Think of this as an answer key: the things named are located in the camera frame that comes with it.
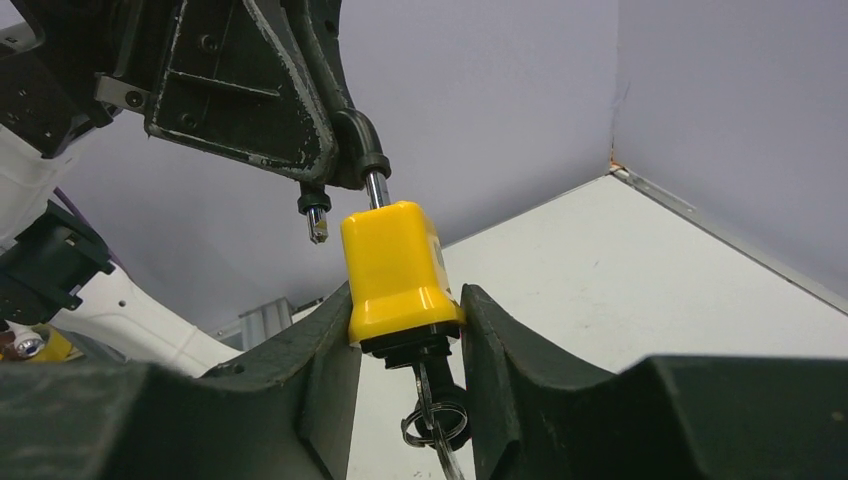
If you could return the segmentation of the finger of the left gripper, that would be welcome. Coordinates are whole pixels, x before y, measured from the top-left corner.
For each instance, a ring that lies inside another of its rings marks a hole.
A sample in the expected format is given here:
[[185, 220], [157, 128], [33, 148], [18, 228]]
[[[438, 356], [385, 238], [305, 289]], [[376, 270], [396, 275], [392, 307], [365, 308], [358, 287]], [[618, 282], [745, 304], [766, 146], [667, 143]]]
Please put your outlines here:
[[328, 114], [335, 154], [328, 174], [319, 182], [361, 190], [370, 173], [388, 179], [391, 164], [384, 154], [376, 127], [354, 106], [340, 55], [342, 3], [328, 0], [286, 1], [284, 9], [308, 72]]

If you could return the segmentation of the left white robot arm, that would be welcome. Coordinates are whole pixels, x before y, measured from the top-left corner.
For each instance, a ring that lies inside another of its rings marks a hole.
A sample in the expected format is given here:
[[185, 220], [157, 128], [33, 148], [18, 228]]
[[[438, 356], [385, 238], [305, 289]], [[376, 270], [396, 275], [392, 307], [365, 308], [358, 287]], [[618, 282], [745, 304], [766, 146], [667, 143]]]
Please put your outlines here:
[[200, 377], [236, 351], [161, 305], [51, 200], [122, 112], [147, 134], [295, 180], [312, 242], [329, 186], [391, 167], [346, 85], [338, 1], [18, 1], [1, 32], [1, 327], [23, 357], [56, 327]]

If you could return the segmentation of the yellow padlock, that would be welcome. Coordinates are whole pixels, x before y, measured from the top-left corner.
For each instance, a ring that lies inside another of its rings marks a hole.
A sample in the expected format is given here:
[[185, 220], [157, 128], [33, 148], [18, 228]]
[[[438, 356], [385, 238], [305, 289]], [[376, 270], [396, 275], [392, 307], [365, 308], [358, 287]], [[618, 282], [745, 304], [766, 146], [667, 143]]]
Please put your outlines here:
[[351, 299], [348, 345], [388, 369], [445, 362], [465, 315], [433, 221], [421, 205], [390, 197], [390, 163], [374, 124], [358, 110], [342, 109], [304, 132], [310, 157], [347, 154], [369, 200], [340, 224]]

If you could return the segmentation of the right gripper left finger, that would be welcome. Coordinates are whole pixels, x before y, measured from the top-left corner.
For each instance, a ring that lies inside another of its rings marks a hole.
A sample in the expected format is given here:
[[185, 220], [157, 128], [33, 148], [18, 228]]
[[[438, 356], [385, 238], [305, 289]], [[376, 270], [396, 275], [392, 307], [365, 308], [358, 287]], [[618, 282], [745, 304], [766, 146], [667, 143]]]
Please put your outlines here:
[[350, 290], [195, 379], [149, 363], [5, 363], [5, 479], [343, 479], [360, 352]]

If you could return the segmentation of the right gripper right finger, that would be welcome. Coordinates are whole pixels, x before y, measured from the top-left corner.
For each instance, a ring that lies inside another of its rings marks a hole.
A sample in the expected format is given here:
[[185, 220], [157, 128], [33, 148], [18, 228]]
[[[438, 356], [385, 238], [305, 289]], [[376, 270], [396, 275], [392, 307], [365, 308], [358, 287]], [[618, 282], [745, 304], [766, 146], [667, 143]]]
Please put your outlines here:
[[612, 373], [466, 285], [479, 479], [843, 479], [847, 364], [653, 355]]

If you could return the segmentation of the yellow padlock key bunch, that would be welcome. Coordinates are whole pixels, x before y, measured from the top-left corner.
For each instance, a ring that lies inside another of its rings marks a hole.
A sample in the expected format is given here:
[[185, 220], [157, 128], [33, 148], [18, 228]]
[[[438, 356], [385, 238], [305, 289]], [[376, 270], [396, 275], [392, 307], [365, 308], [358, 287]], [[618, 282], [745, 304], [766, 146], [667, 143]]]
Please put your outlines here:
[[456, 457], [470, 438], [465, 390], [453, 378], [445, 359], [412, 365], [417, 401], [401, 420], [403, 441], [435, 451], [446, 479], [465, 479]]

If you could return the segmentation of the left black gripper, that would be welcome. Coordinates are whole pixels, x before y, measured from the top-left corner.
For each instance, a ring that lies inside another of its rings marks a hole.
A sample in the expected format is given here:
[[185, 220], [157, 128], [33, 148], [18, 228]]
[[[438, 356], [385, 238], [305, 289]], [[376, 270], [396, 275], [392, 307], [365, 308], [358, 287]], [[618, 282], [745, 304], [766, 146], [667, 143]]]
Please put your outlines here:
[[174, 23], [170, 1], [12, 5], [1, 124], [42, 157], [128, 110], [152, 136], [329, 181], [337, 141], [282, 2], [184, 1]]

